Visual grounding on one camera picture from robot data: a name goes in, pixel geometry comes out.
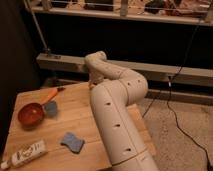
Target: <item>blue sponge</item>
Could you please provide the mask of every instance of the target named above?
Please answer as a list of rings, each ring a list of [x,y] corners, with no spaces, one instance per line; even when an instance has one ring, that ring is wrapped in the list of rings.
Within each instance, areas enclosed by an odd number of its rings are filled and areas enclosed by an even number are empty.
[[[67,132],[61,141],[61,145],[66,145],[73,153],[79,153],[85,141],[78,139],[74,134]]]
[[[44,110],[47,116],[49,117],[56,116],[58,113],[57,103],[53,100],[50,102],[47,102],[46,104],[44,104]]]

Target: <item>wooden table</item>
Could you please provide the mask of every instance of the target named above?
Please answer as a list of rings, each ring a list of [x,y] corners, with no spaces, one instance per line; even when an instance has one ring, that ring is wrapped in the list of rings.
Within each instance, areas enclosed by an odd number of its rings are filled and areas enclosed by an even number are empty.
[[[54,118],[46,117],[31,131],[22,129],[17,113],[28,103],[39,103],[49,89],[24,92],[17,96],[3,160],[8,159],[19,148],[40,139],[46,142],[48,153],[14,170],[94,171],[111,167],[90,109],[88,83],[68,85],[65,88],[54,98],[59,108],[58,115]],[[155,154],[154,145],[137,106],[132,105],[128,110],[150,152]],[[85,140],[80,154],[73,154],[67,147],[60,145],[66,132],[72,132]]]

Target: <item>metal bar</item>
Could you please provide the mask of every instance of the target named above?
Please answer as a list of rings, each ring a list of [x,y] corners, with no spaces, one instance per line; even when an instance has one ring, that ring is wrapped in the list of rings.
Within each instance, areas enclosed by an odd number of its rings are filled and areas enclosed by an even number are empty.
[[[24,2],[24,6],[25,6],[26,10],[30,11],[29,5],[26,2],[26,0],[23,0],[23,2]]]
[[[128,0],[121,0],[120,16],[126,17],[128,14]]]
[[[158,97],[158,99],[160,100],[168,100],[169,97],[169,91],[161,91],[160,96]],[[155,89],[149,89],[148,94],[147,94],[147,98],[151,98],[153,99],[153,97],[156,97],[159,94],[159,90],[155,90]],[[209,105],[212,106],[213,105],[213,97],[211,96],[211,94],[207,95],[205,93],[201,92],[181,92],[181,91],[177,91],[177,90],[173,90],[172,91],[172,101],[179,101],[179,102],[184,102],[184,103],[193,103],[193,104],[202,104],[202,105]]]
[[[40,39],[41,39],[42,44],[43,44],[43,46],[44,46],[44,49],[45,49],[45,51],[47,52],[47,51],[49,51],[49,50],[48,50],[48,46],[47,46],[47,44],[46,44],[46,42],[45,42],[43,33],[42,33],[41,28],[40,28],[40,26],[39,26],[39,24],[38,24],[38,20],[37,20],[37,18],[36,18],[36,16],[35,16],[35,13],[34,13],[32,7],[31,7],[31,5],[30,5],[30,1],[29,1],[29,0],[26,0],[26,4],[27,4],[27,6],[28,6],[28,8],[29,8],[29,10],[30,10],[30,12],[31,12],[31,14],[32,14],[33,21],[34,21],[34,23],[35,23],[35,25],[36,25],[36,29],[37,29],[37,31],[38,31],[38,34],[39,34],[39,36],[40,36]]]
[[[208,13],[206,15],[206,18],[205,18],[205,22],[213,22],[213,1],[211,2],[211,5],[208,9]]]
[[[213,26],[213,23],[207,23],[204,20],[190,17],[177,17],[177,16],[157,16],[157,15],[134,15],[127,14],[125,17],[121,17],[119,13],[106,12],[106,11],[89,11],[89,10],[69,10],[63,8],[52,8],[49,11],[44,11],[42,7],[33,7],[33,11],[36,13],[44,14],[58,14],[68,16],[83,16],[83,17],[95,17],[95,18],[109,18],[119,20],[135,20],[135,21],[149,21],[160,23],[173,23],[173,24],[187,24],[187,25],[203,25]]]
[[[42,3],[42,6],[43,6],[43,9],[48,11],[52,8],[52,4],[49,0],[41,0],[41,3]]]
[[[42,69],[87,73],[84,65],[84,57],[60,56],[60,58],[47,57],[46,54],[39,54],[37,62]],[[137,62],[115,61],[109,62],[123,67],[128,67],[142,73],[148,80],[168,82],[168,75],[174,75],[179,70],[176,66],[145,64]],[[184,67],[181,73],[174,80],[176,83],[201,85],[213,87],[213,70]]]

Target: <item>tube cap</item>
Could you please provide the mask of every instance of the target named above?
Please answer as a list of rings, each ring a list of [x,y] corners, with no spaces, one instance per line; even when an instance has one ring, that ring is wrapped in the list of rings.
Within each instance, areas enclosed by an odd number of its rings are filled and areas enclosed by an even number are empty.
[[[2,170],[8,169],[9,167],[10,167],[10,165],[8,164],[8,161],[1,163],[1,169]]]

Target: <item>wall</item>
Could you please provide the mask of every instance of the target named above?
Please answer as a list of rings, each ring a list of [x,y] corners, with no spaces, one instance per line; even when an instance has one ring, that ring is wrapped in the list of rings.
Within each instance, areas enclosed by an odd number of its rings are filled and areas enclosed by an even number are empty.
[[[20,0],[0,1],[0,152],[17,93],[37,89],[40,84],[37,52],[23,24],[22,8]]]

